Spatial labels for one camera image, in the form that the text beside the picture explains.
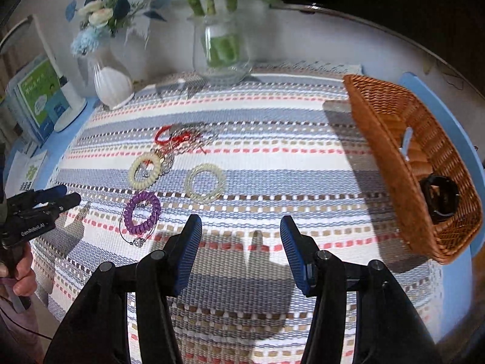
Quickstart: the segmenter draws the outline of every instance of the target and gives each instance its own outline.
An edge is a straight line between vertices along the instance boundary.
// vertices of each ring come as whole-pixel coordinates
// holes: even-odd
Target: human hand
[[[17,283],[13,287],[16,295],[30,296],[37,289],[37,282],[35,281],[35,272],[32,267],[33,255],[30,244],[27,242],[24,245],[24,253],[22,259],[17,264],[15,270],[15,279]],[[8,277],[8,268],[0,262],[0,278]]]

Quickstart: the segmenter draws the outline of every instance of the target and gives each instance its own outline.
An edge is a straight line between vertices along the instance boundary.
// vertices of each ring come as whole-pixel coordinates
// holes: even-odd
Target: artificial flower
[[[113,17],[113,10],[111,8],[103,8],[93,12],[89,17],[89,24],[94,27],[103,27],[108,24],[108,21]]]
[[[72,41],[71,52],[75,56],[83,56],[97,50],[103,42],[110,38],[110,31],[106,28],[88,27],[81,30]]]
[[[91,1],[90,3],[87,3],[84,7],[79,8],[78,15],[80,15],[81,17],[84,17],[87,14],[100,10],[103,7],[104,7],[104,3],[102,0],[94,0],[94,1]]]
[[[116,20],[123,19],[132,10],[132,5],[128,0],[118,0],[113,9],[113,16]]]
[[[68,22],[74,19],[74,15],[76,14],[76,4],[76,0],[72,0],[65,9],[65,18]]]

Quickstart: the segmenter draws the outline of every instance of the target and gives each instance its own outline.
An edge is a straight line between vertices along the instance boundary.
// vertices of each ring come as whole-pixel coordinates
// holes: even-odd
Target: white flower
[[[113,10],[111,8],[103,8],[93,12],[89,17],[89,23],[94,27],[103,27],[108,24],[108,20],[113,17]]]
[[[101,0],[94,0],[87,3],[84,7],[78,9],[78,15],[81,17],[86,16],[88,13],[95,12],[104,7],[104,3]]]

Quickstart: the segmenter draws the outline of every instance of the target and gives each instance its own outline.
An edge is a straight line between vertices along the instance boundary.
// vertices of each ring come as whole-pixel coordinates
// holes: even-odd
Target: cable
[[[2,297],[1,295],[0,295],[0,298],[1,298],[2,300],[4,300],[4,301],[6,301],[6,302],[10,303],[10,301],[9,301],[8,299],[6,299],[6,298]],[[25,327],[20,326],[20,324],[18,324],[18,323],[16,323],[16,322],[14,322],[14,321],[13,321],[13,320],[12,320],[12,319],[9,317],[9,315],[7,315],[7,314],[5,313],[5,311],[3,310],[3,308],[2,308],[2,307],[0,307],[0,311],[2,311],[2,313],[5,315],[5,317],[6,317],[8,320],[10,320],[10,321],[11,321],[13,324],[15,324],[17,327],[20,327],[21,329],[23,329],[23,330],[25,330],[25,331],[28,331],[28,332],[30,332],[30,333],[32,333],[32,334],[35,334],[35,335],[37,335],[38,337],[42,337],[42,338],[48,339],[49,341],[52,341],[52,338],[51,338],[51,337],[47,337],[47,336],[45,336],[44,334],[41,334],[41,333],[39,333],[39,332],[35,332],[35,331],[32,331],[32,330],[26,329]]]
[[[464,89],[464,86],[465,86],[465,81],[463,80],[463,78],[462,78],[460,75],[455,74],[454,70],[451,70],[451,71],[453,71],[453,73],[452,73],[452,74],[450,74],[449,72],[445,72],[445,70],[444,70],[444,69],[445,69],[445,68],[448,68],[448,69],[449,69],[449,67],[448,67],[448,66],[446,66],[445,64],[443,64],[443,63],[439,62],[438,60],[436,60],[436,67],[438,68],[438,71],[440,72],[441,77],[442,77],[442,78],[445,80],[445,82],[446,82],[447,84],[452,85],[452,86],[453,86],[455,89],[460,90],[460,91]],[[458,86],[456,86],[456,85],[455,85],[453,82],[448,81],[448,80],[445,78],[445,75],[447,75],[447,76],[451,76],[452,78],[455,78],[455,79],[460,79],[460,80],[461,80],[461,88],[460,88],[460,87],[458,87]]]

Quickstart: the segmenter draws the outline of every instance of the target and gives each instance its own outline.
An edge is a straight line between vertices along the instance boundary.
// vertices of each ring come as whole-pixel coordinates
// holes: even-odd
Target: paper
[[[46,156],[47,151],[32,158],[20,152],[15,153],[5,184],[5,195],[7,198],[26,192],[32,188]]]

